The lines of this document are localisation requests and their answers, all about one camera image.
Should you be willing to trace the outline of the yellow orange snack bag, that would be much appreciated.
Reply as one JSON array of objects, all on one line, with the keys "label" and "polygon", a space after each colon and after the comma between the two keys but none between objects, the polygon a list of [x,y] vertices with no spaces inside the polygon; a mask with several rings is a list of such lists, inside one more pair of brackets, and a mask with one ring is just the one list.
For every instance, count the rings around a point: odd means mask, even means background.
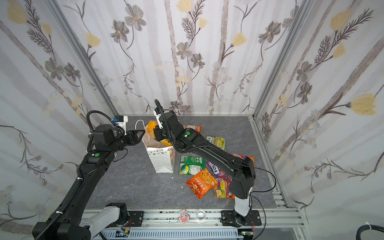
[{"label": "yellow orange snack bag", "polygon": [[156,121],[149,121],[146,126],[146,132],[156,141],[161,144],[170,147],[172,144],[166,139],[163,133],[163,129],[160,129],[158,123]]}]

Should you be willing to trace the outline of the white cartoon paper bag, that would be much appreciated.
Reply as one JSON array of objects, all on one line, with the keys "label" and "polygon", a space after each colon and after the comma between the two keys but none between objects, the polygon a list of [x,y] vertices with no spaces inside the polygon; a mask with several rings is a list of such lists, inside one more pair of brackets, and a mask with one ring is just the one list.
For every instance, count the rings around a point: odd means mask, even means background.
[{"label": "white cartoon paper bag", "polygon": [[142,138],[146,152],[156,173],[173,173],[175,162],[175,149],[164,144],[164,141],[156,141],[154,129],[158,126],[157,121],[149,121],[145,126],[143,120],[137,120],[135,124],[136,130],[145,130]]}]

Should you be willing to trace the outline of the orange corn snack bag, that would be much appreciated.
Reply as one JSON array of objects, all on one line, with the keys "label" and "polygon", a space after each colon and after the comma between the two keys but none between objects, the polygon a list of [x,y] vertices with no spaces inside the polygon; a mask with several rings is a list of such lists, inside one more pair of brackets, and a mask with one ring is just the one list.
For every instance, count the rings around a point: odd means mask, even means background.
[{"label": "orange corn snack bag", "polygon": [[217,180],[206,168],[186,181],[186,184],[188,187],[190,187],[198,199],[201,199],[210,189],[213,189],[219,185]]}]

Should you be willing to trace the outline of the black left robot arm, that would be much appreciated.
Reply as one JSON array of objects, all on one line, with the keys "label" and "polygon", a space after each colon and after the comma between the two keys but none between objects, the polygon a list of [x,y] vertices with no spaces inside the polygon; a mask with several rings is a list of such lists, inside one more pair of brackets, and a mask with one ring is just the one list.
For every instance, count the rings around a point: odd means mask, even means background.
[{"label": "black left robot arm", "polygon": [[144,129],[127,130],[128,118],[121,115],[108,117],[108,124],[93,127],[91,114],[106,116],[96,110],[87,113],[90,129],[87,154],[77,166],[77,178],[61,204],[47,221],[34,226],[32,234],[36,240],[91,240],[107,227],[123,227],[132,222],[125,203],[107,204],[90,220],[82,221],[88,201],[115,154],[127,146],[139,144],[145,134]]}]

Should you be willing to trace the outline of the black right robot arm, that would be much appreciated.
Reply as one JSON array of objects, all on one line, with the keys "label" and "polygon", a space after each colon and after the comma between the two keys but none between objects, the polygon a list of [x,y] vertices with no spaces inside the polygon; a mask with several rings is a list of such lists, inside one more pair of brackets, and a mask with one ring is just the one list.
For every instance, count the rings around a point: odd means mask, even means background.
[{"label": "black right robot arm", "polygon": [[204,136],[192,128],[184,128],[176,113],[167,113],[159,100],[155,99],[154,115],[158,126],[155,127],[156,141],[168,140],[181,154],[193,153],[213,163],[230,176],[232,182],[229,191],[235,196],[232,214],[222,215],[222,224],[231,227],[247,225],[252,217],[252,193],[256,180],[256,169],[251,158],[241,159],[210,143]]}]

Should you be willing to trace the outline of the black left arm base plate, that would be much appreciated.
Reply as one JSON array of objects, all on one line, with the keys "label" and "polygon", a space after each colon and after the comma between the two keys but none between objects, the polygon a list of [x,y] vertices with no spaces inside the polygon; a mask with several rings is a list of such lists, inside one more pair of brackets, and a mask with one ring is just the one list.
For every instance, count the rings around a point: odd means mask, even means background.
[{"label": "black left arm base plate", "polygon": [[141,227],[144,219],[144,211],[128,211],[128,227]]}]

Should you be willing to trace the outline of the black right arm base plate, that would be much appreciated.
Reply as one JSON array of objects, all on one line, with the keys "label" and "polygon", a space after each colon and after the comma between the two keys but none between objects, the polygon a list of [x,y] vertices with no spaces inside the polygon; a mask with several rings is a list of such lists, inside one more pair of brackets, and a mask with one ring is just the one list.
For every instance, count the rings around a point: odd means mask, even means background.
[{"label": "black right arm base plate", "polygon": [[220,222],[224,227],[252,227],[261,226],[262,221],[257,210],[250,210],[247,216],[243,217],[234,210],[222,210]]}]

